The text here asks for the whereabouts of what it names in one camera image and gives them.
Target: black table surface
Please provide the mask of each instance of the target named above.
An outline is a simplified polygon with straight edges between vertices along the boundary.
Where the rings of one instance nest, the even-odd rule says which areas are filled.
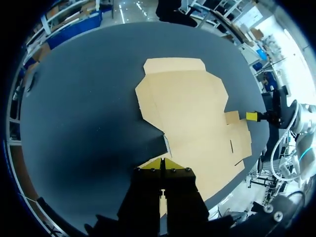
[[[24,93],[22,149],[38,195],[80,231],[85,232],[85,223],[95,224],[96,214],[117,219],[133,167],[166,152],[163,133],[142,119],[135,93],[146,59],[161,57],[200,58],[223,81],[226,112],[238,110],[243,119],[247,111],[265,111],[242,54],[201,29],[131,23],[98,29],[53,49],[36,67],[32,90]],[[248,128],[253,155],[205,202],[208,208],[246,177],[266,145],[266,122],[248,122]]]

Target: cardboard box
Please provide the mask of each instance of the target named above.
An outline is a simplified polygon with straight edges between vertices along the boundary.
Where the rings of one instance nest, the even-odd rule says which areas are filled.
[[[250,32],[253,34],[256,40],[262,40],[263,38],[263,33],[260,30],[257,30],[255,28],[251,28]]]
[[[32,56],[32,58],[37,61],[37,62],[41,62],[43,60],[44,57],[46,57],[46,55],[48,55],[50,53],[50,47],[48,45],[48,43],[44,43],[38,51],[36,51],[34,53],[34,55]]]
[[[34,70],[34,68],[35,68],[38,64],[39,64],[39,62],[36,62],[36,63],[34,63],[34,64],[32,64],[32,65],[30,65],[30,66],[28,67],[28,69],[26,70],[25,75],[24,75],[24,77],[23,77],[23,83],[22,83],[23,86],[26,85],[26,82],[27,82],[27,80],[29,79],[30,75],[32,74],[32,71]]]
[[[46,13],[47,20],[59,12],[59,6],[53,7],[48,13]]]
[[[251,155],[247,122],[238,111],[224,112],[222,80],[200,59],[148,59],[144,70],[135,89],[139,107],[143,119],[164,132],[170,151],[157,158],[192,168],[207,200],[244,169],[241,161]]]
[[[88,3],[82,5],[81,11],[90,13],[95,10],[95,0],[89,1]]]

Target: metal shelving rack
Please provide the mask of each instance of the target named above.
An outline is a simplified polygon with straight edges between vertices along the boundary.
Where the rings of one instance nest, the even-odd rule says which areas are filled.
[[[195,6],[195,7],[204,9],[206,12],[203,16],[199,16],[199,15],[194,14],[194,13],[191,14],[191,16],[193,18],[196,18],[199,20],[204,20],[205,22],[207,22],[207,23],[213,25],[215,28],[217,28],[220,25],[220,23],[208,19],[210,15],[208,14],[207,11],[209,11],[210,8],[203,6],[205,4],[205,2],[206,2],[206,0],[193,0],[193,1],[187,0],[186,12],[187,13],[189,12],[189,10],[190,10],[189,6]],[[250,3],[249,0],[221,0],[213,10],[216,11],[219,6],[221,6],[223,8],[226,8],[226,6],[228,6],[226,8],[227,11],[225,12],[225,14],[223,16],[228,17],[231,13],[235,12],[235,14],[233,14],[233,15],[235,16],[235,19],[236,19],[236,18],[238,18],[238,16],[240,16],[242,14],[242,9],[240,9],[240,8],[243,8],[248,3]]]

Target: flat cardboard box blank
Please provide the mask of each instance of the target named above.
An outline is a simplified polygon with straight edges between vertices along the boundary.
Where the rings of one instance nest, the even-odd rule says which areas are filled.
[[[135,89],[139,107],[143,119],[164,132],[170,150],[157,158],[192,168],[207,200],[244,169],[240,161],[251,155],[247,123],[238,111],[224,112],[222,80],[200,59],[148,59],[144,70]]]

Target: cable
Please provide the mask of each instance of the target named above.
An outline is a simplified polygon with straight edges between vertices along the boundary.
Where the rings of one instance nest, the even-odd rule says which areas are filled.
[[[218,212],[219,216],[222,217],[222,214],[221,214],[221,212],[219,211],[219,206],[218,206],[218,205],[217,205],[217,212]]]
[[[300,174],[298,174],[297,176],[295,176],[294,178],[282,178],[280,176],[277,175],[277,173],[275,172],[275,169],[273,167],[273,158],[275,156],[275,153],[276,153],[276,150],[280,144],[280,142],[283,140],[283,138],[287,135],[288,131],[290,130],[290,128],[292,127],[292,125],[294,124],[295,120],[296,120],[296,117],[297,117],[297,114],[298,114],[298,109],[299,109],[299,104],[297,102],[297,100],[294,100],[293,102],[296,102],[296,107],[295,107],[295,112],[294,112],[294,115],[293,115],[293,118],[290,122],[290,124],[288,125],[287,129],[285,130],[285,132],[283,133],[283,135],[280,137],[280,139],[276,142],[276,145],[275,147],[273,148],[272,150],[272,153],[271,153],[271,159],[270,159],[270,169],[272,171],[272,174],[279,180],[281,181],[292,181],[298,177],[300,177]]]
[[[302,208],[305,206],[305,200],[306,200],[306,196],[305,193],[302,191],[295,191],[293,193],[291,193],[290,195],[287,196],[288,199],[290,199],[292,196],[296,195],[296,194],[301,194],[302,195],[302,201],[303,201],[303,205]],[[293,214],[293,217],[295,217],[297,215],[297,213],[299,212],[299,206],[300,206],[300,202],[297,204],[297,208]]]
[[[296,194],[301,194],[302,195],[302,201],[303,201],[303,206],[305,206],[305,193],[303,193],[302,191],[295,191],[293,193],[291,193],[290,195],[287,196],[287,198],[291,198],[292,196],[296,195]]]

